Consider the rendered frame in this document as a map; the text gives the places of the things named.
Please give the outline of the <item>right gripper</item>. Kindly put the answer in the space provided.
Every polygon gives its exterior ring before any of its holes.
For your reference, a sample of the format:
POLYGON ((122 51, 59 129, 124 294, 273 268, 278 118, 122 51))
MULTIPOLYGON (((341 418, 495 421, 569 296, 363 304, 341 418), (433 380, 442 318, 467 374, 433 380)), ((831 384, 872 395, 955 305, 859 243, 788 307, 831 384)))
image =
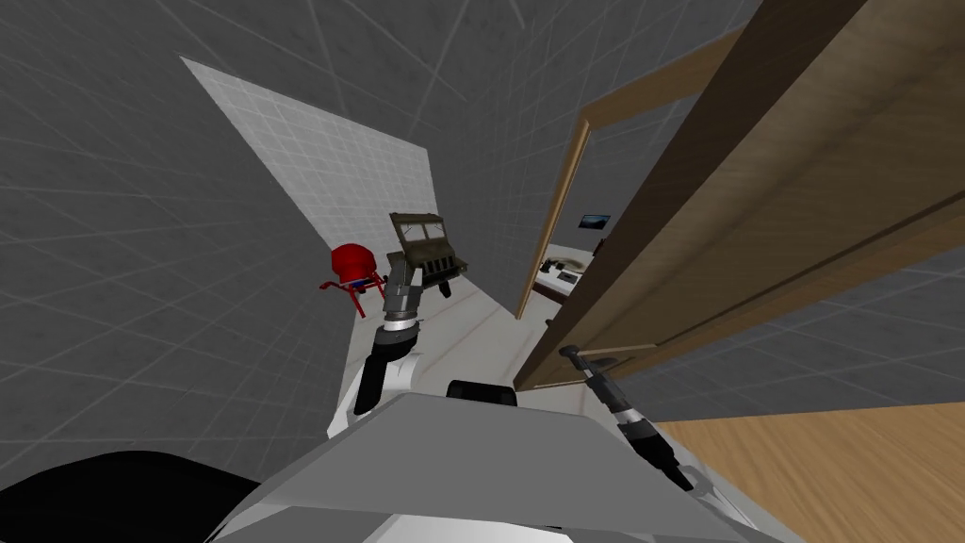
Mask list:
POLYGON ((584 375, 586 385, 603 385, 608 382, 608 376, 604 370, 608 366, 607 358, 591 360, 579 354, 576 345, 566 345, 559 350, 559 354, 569 360, 576 371, 584 375))

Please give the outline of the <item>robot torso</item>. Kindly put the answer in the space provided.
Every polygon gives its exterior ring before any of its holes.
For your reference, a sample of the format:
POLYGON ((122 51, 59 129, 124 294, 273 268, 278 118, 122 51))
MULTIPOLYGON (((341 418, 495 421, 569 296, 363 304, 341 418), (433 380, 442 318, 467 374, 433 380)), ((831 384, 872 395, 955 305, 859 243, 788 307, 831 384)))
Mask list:
POLYGON ((684 491, 586 417, 411 392, 351 406, 206 543, 804 543, 706 468, 683 467, 684 491))

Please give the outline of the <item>brown wooden door leaf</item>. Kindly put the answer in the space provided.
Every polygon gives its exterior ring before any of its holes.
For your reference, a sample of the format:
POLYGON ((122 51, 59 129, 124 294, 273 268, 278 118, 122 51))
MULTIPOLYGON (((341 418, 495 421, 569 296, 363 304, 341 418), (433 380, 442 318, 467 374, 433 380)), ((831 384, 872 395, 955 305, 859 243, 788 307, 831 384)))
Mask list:
POLYGON ((514 378, 627 376, 965 244, 965 0, 762 0, 751 21, 583 108, 590 134, 696 94, 514 378))

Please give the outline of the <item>olive green toy truck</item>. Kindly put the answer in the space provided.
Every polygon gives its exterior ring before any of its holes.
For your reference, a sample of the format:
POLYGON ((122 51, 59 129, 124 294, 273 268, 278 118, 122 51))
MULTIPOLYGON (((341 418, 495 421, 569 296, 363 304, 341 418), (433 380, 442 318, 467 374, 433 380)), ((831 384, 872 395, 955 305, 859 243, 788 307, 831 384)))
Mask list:
POLYGON ((401 249, 389 253, 389 268, 397 262, 406 263, 406 282, 410 283, 415 270, 421 270, 421 285, 426 289, 438 287, 442 296, 451 296, 450 280, 467 271, 467 263, 455 255, 447 238, 444 220, 436 214, 389 215, 401 249))

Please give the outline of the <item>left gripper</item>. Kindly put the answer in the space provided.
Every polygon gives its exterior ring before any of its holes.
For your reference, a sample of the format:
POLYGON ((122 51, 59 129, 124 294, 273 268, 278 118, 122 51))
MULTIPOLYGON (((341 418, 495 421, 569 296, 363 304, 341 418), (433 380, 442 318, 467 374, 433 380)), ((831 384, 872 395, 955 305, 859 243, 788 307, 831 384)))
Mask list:
POLYGON ((384 287, 384 318, 387 321, 409 321, 417 317, 424 289, 423 267, 415 266, 407 274, 403 253, 386 256, 389 273, 384 287))

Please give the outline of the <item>red toy mixer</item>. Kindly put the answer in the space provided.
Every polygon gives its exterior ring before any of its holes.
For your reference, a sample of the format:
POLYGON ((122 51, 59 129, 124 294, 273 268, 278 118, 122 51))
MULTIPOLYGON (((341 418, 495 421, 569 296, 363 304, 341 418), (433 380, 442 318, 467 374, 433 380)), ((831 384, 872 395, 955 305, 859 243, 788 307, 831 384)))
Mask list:
POLYGON ((332 270, 337 279, 321 284, 319 289, 344 290, 350 295, 359 316, 364 319, 366 313, 359 297, 368 288, 377 288, 379 294, 384 296, 385 277, 377 273, 373 253, 363 245, 347 243, 335 247, 331 251, 331 259, 332 270))

